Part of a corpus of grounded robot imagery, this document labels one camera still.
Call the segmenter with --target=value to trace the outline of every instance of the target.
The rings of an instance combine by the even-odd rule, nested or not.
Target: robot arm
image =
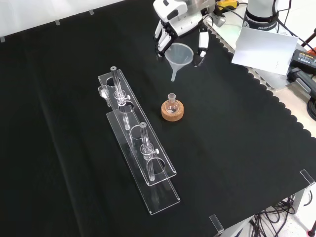
[[[154,8],[161,19],[154,35],[157,56],[162,58],[178,37],[199,28],[199,44],[193,64],[200,65],[206,55],[209,40],[203,16],[209,13],[210,7],[215,8],[215,0],[155,0]]]

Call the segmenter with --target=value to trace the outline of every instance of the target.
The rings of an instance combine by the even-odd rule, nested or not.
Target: table
[[[12,58],[1,59],[11,65],[2,75],[3,90],[11,91],[8,106],[36,108],[17,120],[2,119],[17,133],[23,128],[32,162],[42,164],[49,155],[41,168],[54,167],[35,169],[33,228],[41,236],[50,229],[55,236],[213,236],[209,216],[216,214],[227,229],[306,187],[302,169],[316,177],[315,139],[246,68],[230,63],[232,55],[215,36],[202,67],[183,68],[171,83],[171,69],[153,50],[158,19],[151,2],[120,2],[94,13],[6,37],[1,45]],[[198,33],[180,41],[196,50]],[[113,65],[122,69],[177,170],[172,181],[181,202],[154,216],[139,197],[97,92],[97,77]],[[185,105],[178,123],[160,117],[170,92]],[[29,127],[26,115],[34,121]],[[10,140],[12,149],[17,141]],[[39,150],[37,142],[46,145]],[[16,149],[11,158],[17,163],[23,154]],[[56,173],[64,180],[55,181]],[[60,221],[65,216],[68,221]]]

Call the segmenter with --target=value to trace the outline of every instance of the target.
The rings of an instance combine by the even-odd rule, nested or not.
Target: white surface
[[[286,75],[297,38],[243,27],[232,63]]]
[[[0,36],[118,1],[121,0],[0,0]]]

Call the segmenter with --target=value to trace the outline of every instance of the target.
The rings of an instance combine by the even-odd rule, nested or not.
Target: white paper
[[[297,37],[243,27],[232,63],[286,75]]]

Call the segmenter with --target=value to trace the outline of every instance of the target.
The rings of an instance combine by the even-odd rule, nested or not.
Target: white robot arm
[[[207,26],[203,16],[215,8],[215,0],[155,0],[154,8],[160,21],[155,31],[156,53],[163,57],[165,51],[178,38],[199,28],[199,43],[193,64],[202,63],[208,48]]]
[[[155,0],[154,9],[160,18],[154,35],[157,56],[162,58],[178,37],[184,37],[199,28],[198,50],[193,58],[194,66],[199,66],[205,58],[209,40],[203,17],[211,13],[223,16],[216,6],[218,1]],[[273,29],[278,16],[273,15],[272,7],[275,6],[277,11],[277,4],[278,0],[249,0],[243,26],[266,31]]]

